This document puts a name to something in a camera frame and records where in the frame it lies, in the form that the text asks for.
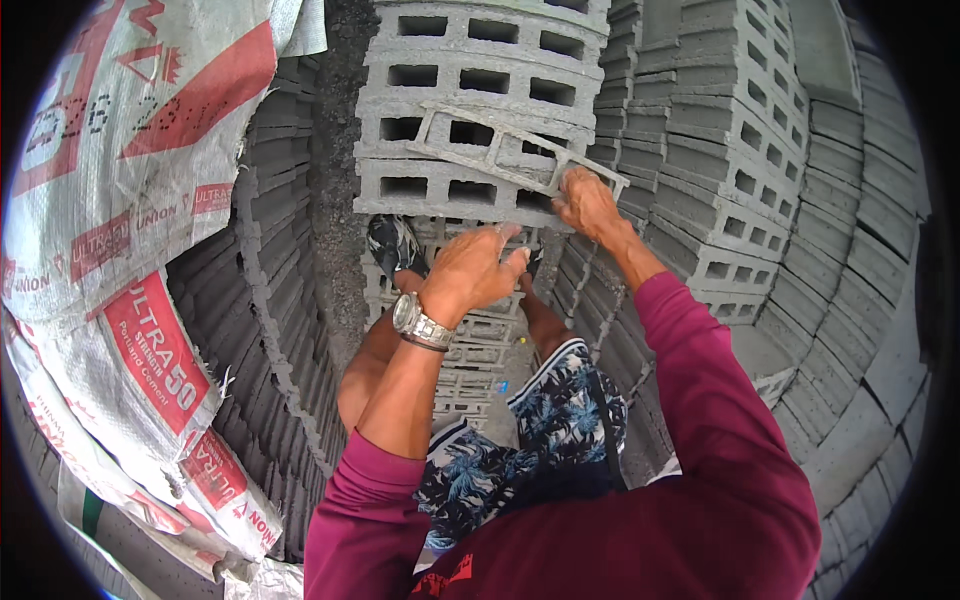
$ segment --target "black wristband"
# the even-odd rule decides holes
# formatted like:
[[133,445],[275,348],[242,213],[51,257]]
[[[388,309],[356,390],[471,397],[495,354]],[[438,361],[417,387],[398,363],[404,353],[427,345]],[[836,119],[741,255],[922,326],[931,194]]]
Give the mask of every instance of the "black wristband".
[[419,339],[417,339],[417,336],[410,335],[409,333],[401,333],[400,339],[403,340],[404,342],[407,342],[408,344],[413,344],[414,346],[419,346],[421,348],[426,348],[428,350],[433,350],[435,352],[441,352],[446,354],[447,352],[450,351],[450,348],[442,348],[440,346],[430,346],[429,344],[421,342]]

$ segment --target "silver watch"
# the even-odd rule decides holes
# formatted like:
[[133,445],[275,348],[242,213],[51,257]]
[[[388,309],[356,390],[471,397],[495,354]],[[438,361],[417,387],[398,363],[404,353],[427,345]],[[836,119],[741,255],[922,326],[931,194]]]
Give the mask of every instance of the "silver watch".
[[397,333],[417,336],[428,344],[444,349],[450,348],[456,333],[423,314],[417,292],[404,294],[396,301],[394,329]]

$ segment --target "cement bag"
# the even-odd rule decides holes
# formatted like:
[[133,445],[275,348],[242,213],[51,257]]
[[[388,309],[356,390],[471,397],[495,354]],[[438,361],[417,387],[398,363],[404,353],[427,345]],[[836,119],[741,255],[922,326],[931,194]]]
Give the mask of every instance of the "cement bag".
[[134,479],[138,473],[126,460],[149,459],[176,472],[175,463],[193,449],[222,402],[165,277],[161,270],[137,281],[98,317],[61,337],[21,327],[57,387],[72,398],[81,424],[124,457],[121,465]]
[[3,338],[13,368],[40,431],[60,453],[62,463],[105,502],[136,516],[150,527],[180,534],[187,519],[138,486],[80,425],[70,401],[40,364],[33,348],[19,335],[4,310]]
[[262,560],[283,532],[282,521],[223,438],[208,429],[180,471],[187,506],[199,506],[245,558]]
[[226,226],[241,137],[276,70],[273,4],[93,10],[13,173],[2,294],[17,319],[64,334]]

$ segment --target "block hole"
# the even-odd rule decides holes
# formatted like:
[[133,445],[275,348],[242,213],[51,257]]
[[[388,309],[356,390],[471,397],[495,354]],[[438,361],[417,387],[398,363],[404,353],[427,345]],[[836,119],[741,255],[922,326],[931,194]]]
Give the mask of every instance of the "block hole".
[[744,122],[743,127],[740,128],[740,139],[747,142],[754,150],[759,150],[760,144],[763,143],[763,135],[747,122]]
[[396,20],[396,32],[401,36],[443,37],[446,34],[446,17],[401,16]]
[[763,191],[760,192],[760,201],[773,208],[777,205],[777,194],[772,189],[764,185]]
[[553,32],[540,32],[540,49],[556,52],[576,60],[584,59],[584,42]]
[[756,180],[743,171],[737,171],[733,178],[733,185],[741,192],[753,195],[756,189]]
[[763,67],[763,70],[767,70],[767,58],[763,56],[763,53],[760,52],[752,42],[747,42],[747,56],[754,60],[757,64]]
[[460,71],[460,89],[505,94],[510,91],[510,74],[484,69],[463,69]]
[[757,244],[758,246],[763,246],[763,240],[766,239],[767,232],[761,228],[754,228],[750,232],[750,243]]
[[754,270],[750,267],[737,267],[736,273],[733,274],[733,280],[738,283],[747,283],[750,281],[750,275]]
[[780,125],[786,131],[786,113],[777,105],[774,105],[774,121],[777,121],[777,125]]
[[786,48],[784,48],[780,43],[774,40],[774,51],[780,55],[780,57],[785,60],[787,63],[790,62],[790,55],[786,53]]
[[553,205],[550,197],[546,194],[528,189],[519,189],[516,191],[516,207],[553,214]]
[[[543,139],[549,140],[558,146],[563,146],[566,148],[566,145],[569,144],[569,140],[563,139],[562,137],[557,137],[556,135],[547,135],[546,133],[537,133]],[[539,155],[546,156],[547,158],[556,158],[557,155],[554,154],[552,150],[543,148],[542,146],[535,144],[533,142],[524,141],[521,151],[527,155]]]
[[401,139],[417,139],[420,130],[420,117],[398,117],[380,119],[380,139],[396,142]]
[[447,197],[451,202],[493,204],[496,201],[496,186],[492,183],[451,180]]
[[790,93],[790,85],[787,84],[786,78],[783,77],[783,74],[777,69],[774,69],[774,83],[777,84],[783,91]]
[[572,107],[577,90],[572,85],[551,82],[538,77],[530,78],[530,97],[555,105]]
[[500,23],[498,21],[471,19],[467,26],[467,37],[499,41],[505,44],[516,44],[519,32],[520,28],[513,23]]
[[725,262],[711,262],[707,265],[707,279],[726,279],[730,265]]
[[564,7],[565,9],[587,14],[590,2],[589,0],[543,0],[543,4],[549,4],[554,7]]
[[426,177],[381,177],[380,195],[385,198],[426,198]]
[[743,237],[743,231],[746,228],[747,224],[743,221],[734,219],[733,217],[727,217],[727,222],[724,223],[723,226],[723,232],[733,237]]
[[436,64],[395,64],[387,73],[387,85],[436,87]]
[[490,146],[493,141],[493,128],[471,121],[453,121],[450,123],[450,143]]
[[767,95],[763,93],[763,90],[760,89],[760,86],[755,84],[752,81],[747,81],[747,93],[750,94],[750,97],[753,98],[758,104],[762,107],[767,106]]
[[767,146],[767,160],[769,160],[770,162],[772,162],[773,164],[779,167],[780,164],[783,162],[783,153],[780,151],[779,148],[777,148],[773,144],[770,144],[769,146]]
[[767,28],[763,27],[763,25],[760,24],[759,20],[757,20],[754,14],[750,11],[747,11],[747,22],[750,23],[751,26],[753,26],[753,28],[760,33],[761,36],[764,36],[764,37],[767,36]]

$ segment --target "palm leaf print shorts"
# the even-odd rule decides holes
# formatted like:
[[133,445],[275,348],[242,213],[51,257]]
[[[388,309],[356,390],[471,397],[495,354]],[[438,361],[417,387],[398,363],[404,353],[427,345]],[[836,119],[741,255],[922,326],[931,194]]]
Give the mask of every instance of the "palm leaf print shorts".
[[[430,440],[423,482],[414,493],[420,510],[431,517],[424,546],[447,550],[480,525],[513,510],[530,490],[582,488],[582,481],[571,478],[582,480],[584,473],[606,473],[608,486],[600,492],[608,491],[599,412],[604,401],[619,453],[626,439],[626,403],[590,360],[584,340],[574,338],[507,400],[516,417],[519,449],[494,444],[466,418],[437,432]],[[555,493],[546,493],[551,494],[557,499]]]

